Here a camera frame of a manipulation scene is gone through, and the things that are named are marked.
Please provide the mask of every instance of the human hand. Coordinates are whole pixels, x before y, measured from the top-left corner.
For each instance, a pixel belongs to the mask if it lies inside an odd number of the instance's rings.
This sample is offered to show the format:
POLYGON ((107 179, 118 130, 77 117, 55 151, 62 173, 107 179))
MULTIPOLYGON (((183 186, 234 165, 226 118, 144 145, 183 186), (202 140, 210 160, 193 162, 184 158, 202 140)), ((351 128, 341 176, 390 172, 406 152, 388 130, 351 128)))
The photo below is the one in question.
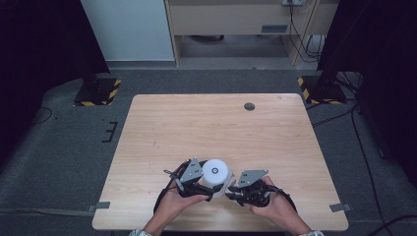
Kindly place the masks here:
MULTIPOLYGON (((268 176, 262 179, 267 185, 273 185, 268 176)), ((256 207, 245 204, 245 207, 255 215, 265 217, 276 226, 289 231, 293 235, 300 235, 311 231, 311 228, 294 210, 288 200, 277 193, 270 193, 269 204, 265 207, 256 207)))
POLYGON ((169 222, 174 220, 185 208, 204 201, 208 198, 205 195, 195 195, 183 198, 178 194, 175 181, 172 181, 168 187, 168 191, 163 196, 159 206, 153 217, 145 226, 144 230, 153 235, 158 236, 169 222))

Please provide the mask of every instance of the table surface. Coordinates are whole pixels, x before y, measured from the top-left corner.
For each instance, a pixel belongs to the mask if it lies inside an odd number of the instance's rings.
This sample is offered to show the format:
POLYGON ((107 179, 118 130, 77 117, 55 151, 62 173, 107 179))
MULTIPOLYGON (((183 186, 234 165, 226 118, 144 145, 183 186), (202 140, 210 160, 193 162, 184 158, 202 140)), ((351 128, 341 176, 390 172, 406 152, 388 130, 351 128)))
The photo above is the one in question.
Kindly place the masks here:
MULTIPOLYGON (((302 98, 292 93, 136 95, 99 200, 110 207, 96 210, 92 226, 143 228, 169 181, 163 170, 192 157, 219 158, 236 178, 268 169, 312 228, 348 227, 343 211, 330 210, 340 201, 302 98)), ((226 197, 185 209, 166 229, 279 231, 226 197)))

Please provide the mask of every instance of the white cylindrical object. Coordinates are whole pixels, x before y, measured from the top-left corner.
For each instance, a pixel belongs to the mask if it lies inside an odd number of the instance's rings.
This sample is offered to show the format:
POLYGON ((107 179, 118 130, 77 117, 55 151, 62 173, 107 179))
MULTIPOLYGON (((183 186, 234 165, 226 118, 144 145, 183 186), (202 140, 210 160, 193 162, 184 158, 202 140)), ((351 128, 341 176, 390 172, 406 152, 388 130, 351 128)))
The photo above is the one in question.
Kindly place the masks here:
POLYGON ((232 178, 232 172, 222 160, 211 159, 203 165, 202 185, 212 188, 213 186, 224 184, 220 191, 213 195, 214 198, 220 198, 232 178))

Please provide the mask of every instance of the black circular hole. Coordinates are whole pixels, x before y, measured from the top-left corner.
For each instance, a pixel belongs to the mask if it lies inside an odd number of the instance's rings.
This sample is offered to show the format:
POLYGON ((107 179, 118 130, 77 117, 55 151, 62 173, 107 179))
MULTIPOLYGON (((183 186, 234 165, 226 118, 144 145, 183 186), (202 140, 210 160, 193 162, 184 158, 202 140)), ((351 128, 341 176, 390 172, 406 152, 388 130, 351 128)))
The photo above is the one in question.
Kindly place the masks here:
POLYGON ((251 110, 255 110, 255 104, 254 104, 254 103, 252 103, 252 102, 247 102, 247 103, 244 105, 244 107, 245 107, 245 109, 246 109, 246 110, 249 110, 249 111, 251 111, 251 110))

